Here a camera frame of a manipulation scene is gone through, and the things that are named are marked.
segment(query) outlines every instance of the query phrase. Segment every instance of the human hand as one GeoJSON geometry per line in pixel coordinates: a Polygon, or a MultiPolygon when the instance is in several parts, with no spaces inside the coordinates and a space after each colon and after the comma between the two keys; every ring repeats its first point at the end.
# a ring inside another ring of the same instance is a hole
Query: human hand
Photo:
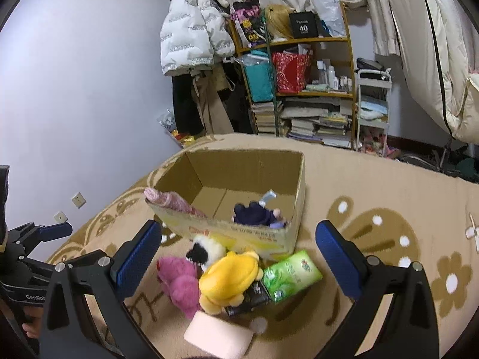
{"type": "Polygon", "coordinates": [[[31,323],[23,323],[22,328],[27,336],[31,339],[38,339],[40,337],[40,330],[42,327],[43,308],[34,306],[25,306],[23,311],[27,316],[32,318],[31,323]]]}

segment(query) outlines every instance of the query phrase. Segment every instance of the pale pink rectangular object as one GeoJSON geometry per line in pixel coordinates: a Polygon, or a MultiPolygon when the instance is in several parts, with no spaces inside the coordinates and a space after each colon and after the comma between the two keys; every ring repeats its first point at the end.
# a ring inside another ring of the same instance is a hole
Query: pale pink rectangular object
{"type": "Polygon", "coordinates": [[[240,359],[248,349],[253,332],[197,311],[184,339],[221,359],[240,359]]]}

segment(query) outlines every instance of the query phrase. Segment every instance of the yellow plush toy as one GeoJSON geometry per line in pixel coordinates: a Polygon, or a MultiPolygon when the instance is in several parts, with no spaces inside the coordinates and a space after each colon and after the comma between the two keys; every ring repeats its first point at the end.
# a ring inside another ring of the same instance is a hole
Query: yellow plush toy
{"type": "Polygon", "coordinates": [[[200,305],[208,314],[220,314],[224,306],[238,306],[243,292],[263,277],[260,257],[253,251],[230,251],[210,266],[200,278],[200,305]]]}

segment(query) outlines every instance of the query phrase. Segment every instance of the teal bag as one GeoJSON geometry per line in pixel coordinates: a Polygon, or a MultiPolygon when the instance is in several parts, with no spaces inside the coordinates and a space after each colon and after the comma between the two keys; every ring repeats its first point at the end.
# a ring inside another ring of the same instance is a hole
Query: teal bag
{"type": "MultiPolygon", "coordinates": [[[[268,57],[266,52],[258,50],[252,50],[251,54],[268,57]]],[[[245,66],[244,69],[250,86],[252,102],[267,102],[272,100],[270,68],[270,63],[245,66]]]]}

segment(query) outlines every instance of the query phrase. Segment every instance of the beige blanket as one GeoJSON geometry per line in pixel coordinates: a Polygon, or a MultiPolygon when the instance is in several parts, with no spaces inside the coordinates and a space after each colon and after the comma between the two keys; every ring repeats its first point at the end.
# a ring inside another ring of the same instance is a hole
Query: beige blanket
{"type": "MultiPolygon", "coordinates": [[[[239,324],[263,326],[253,339],[247,358],[313,358],[347,314],[351,302],[332,276],[314,243],[316,224],[330,219],[346,239],[365,254],[406,266],[418,260],[432,287],[437,311],[440,353],[457,340],[479,305],[479,255],[474,239],[466,239],[470,217],[479,223],[479,187],[412,165],[351,151],[254,135],[215,135],[197,141],[188,150],[262,148],[302,151],[306,164],[306,202],[297,249],[306,249],[324,279],[290,301],[268,305],[241,317],[239,324]]],[[[51,256],[58,263],[94,249],[109,255],[131,239],[153,212],[143,189],[154,186],[169,159],[139,180],[106,209],[85,224],[51,256]]],[[[164,231],[160,255],[183,256],[189,241],[164,231]]],[[[108,334],[92,299],[92,313],[100,331],[108,334]]],[[[133,317],[167,359],[202,352],[184,341],[189,321],[162,295],[155,265],[149,267],[137,292],[127,299],[133,317]]],[[[384,319],[380,308],[363,350],[371,347],[384,319]]]]}

